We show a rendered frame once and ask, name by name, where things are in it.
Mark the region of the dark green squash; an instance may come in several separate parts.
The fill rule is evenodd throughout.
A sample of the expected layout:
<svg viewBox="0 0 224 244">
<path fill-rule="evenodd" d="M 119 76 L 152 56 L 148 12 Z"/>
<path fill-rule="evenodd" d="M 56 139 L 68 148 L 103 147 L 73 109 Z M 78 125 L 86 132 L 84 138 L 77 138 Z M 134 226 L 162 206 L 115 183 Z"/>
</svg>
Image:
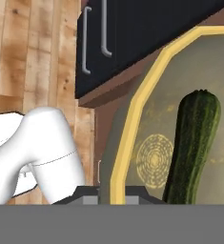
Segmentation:
<svg viewBox="0 0 224 244">
<path fill-rule="evenodd" d="M 194 204 L 221 115 L 218 98 L 207 90 L 187 94 L 178 107 L 173 158 L 163 200 Z"/>
</svg>

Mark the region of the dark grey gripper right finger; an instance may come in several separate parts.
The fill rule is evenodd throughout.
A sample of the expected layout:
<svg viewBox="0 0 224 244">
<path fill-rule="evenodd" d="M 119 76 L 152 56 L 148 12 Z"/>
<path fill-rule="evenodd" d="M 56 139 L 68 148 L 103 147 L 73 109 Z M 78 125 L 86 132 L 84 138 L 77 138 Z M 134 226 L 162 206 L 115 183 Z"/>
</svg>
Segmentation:
<svg viewBox="0 0 224 244">
<path fill-rule="evenodd" d="M 127 186 L 125 201 L 127 205 L 164 204 L 164 201 L 149 195 L 144 186 Z"/>
</svg>

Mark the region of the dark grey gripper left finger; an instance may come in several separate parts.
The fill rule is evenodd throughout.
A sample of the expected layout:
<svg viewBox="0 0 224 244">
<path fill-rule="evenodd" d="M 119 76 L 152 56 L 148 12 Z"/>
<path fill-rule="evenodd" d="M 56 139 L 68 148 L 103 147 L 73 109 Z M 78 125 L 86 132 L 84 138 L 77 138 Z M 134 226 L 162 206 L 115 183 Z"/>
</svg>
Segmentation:
<svg viewBox="0 0 224 244">
<path fill-rule="evenodd" d="M 55 202 L 55 205 L 97 205 L 98 192 L 97 186 L 79 186 L 72 196 Z"/>
</svg>

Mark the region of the white sink faucet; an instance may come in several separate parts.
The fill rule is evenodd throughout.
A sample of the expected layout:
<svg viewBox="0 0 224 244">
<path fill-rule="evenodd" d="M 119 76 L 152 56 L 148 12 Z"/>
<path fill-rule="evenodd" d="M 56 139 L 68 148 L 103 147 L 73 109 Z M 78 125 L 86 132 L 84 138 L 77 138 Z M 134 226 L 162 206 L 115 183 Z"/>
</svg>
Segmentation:
<svg viewBox="0 0 224 244">
<path fill-rule="evenodd" d="M 51 204 L 85 184 L 69 122 L 57 108 L 31 110 L 0 146 L 0 205 L 13 196 L 20 170 L 26 165 L 31 166 L 39 189 Z"/>
</svg>

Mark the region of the black cabinet door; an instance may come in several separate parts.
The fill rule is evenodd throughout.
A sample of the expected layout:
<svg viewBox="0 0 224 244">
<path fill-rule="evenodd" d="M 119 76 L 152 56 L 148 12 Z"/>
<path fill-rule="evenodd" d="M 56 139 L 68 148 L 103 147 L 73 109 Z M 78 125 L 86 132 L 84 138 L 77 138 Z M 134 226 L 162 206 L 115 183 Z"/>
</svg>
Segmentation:
<svg viewBox="0 0 224 244">
<path fill-rule="evenodd" d="M 90 75 L 82 72 L 82 41 L 83 41 L 83 11 L 77 21 L 76 39 L 76 74 L 75 74 L 75 97 L 80 98 L 94 88 L 96 72 L 96 58 L 98 56 L 98 20 L 99 17 L 97 0 L 89 0 L 87 5 L 92 8 L 88 12 L 88 36 L 87 36 L 87 68 Z"/>
<path fill-rule="evenodd" d="M 94 85 L 100 86 L 152 52 L 224 9 L 224 0 L 107 0 L 107 47 L 99 54 Z"/>
</svg>

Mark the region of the grey bowl with yellow rim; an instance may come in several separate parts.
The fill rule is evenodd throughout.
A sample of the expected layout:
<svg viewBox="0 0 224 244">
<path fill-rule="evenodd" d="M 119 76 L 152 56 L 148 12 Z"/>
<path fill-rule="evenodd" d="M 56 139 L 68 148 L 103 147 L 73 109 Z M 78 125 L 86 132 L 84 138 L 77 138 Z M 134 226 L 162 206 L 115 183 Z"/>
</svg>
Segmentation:
<svg viewBox="0 0 224 244">
<path fill-rule="evenodd" d="M 195 90 L 213 93 L 221 117 L 199 180 L 199 204 L 224 204 L 224 26 L 196 27 L 166 46 L 115 112 L 100 163 L 99 201 L 125 191 L 161 198 L 172 162 L 177 110 Z"/>
</svg>

